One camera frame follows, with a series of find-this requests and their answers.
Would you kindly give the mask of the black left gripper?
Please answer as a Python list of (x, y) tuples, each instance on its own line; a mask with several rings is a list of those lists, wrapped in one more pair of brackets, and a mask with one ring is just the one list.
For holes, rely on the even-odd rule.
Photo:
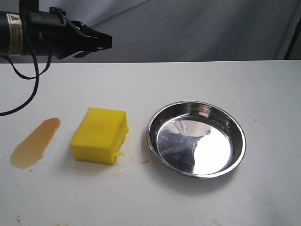
[(28, 35), (26, 49), (32, 46), (38, 56), (51, 55), (60, 60), (79, 51), (97, 52), (112, 48), (112, 37), (95, 31), (76, 20), (69, 20), (66, 10), (50, 7), (23, 7), (23, 32)]

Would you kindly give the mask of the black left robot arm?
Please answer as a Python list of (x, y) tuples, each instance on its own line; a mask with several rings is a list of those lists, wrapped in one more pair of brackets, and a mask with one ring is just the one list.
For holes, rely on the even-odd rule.
[(30, 45), (37, 56), (51, 55), (64, 60), (110, 49), (112, 37), (80, 21), (69, 20), (62, 8), (50, 7), (48, 12), (28, 11), (24, 20), (19, 13), (1, 11), (1, 55), (28, 56)]

